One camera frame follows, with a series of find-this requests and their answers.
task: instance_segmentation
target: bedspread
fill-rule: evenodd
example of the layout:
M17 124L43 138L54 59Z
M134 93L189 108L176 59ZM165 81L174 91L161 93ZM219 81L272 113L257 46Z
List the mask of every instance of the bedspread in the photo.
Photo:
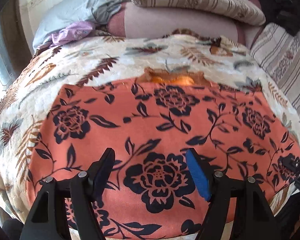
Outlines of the bedspread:
M260 86L273 113L300 145L297 112L247 53L245 47L224 37L211 42L178 34L154 40L85 38L43 52L30 62L0 103L0 206L25 221L30 209L26 181L32 179L28 174L32 150L64 84L100 86L140 76L146 67L203 71L208 80L240 90ZM278 176L289 180L282 169ZM277 211L288 197L277 194L272 208Z

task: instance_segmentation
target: gray satin fabric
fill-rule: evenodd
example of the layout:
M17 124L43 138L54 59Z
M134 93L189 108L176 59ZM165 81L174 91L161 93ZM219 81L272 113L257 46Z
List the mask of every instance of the gray satin fabric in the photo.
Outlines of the gray satin fabric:
M107 24L110 17L121 8L125 0L64 0L51 8L40 22L33 40L36 48L52 33L78 21Z

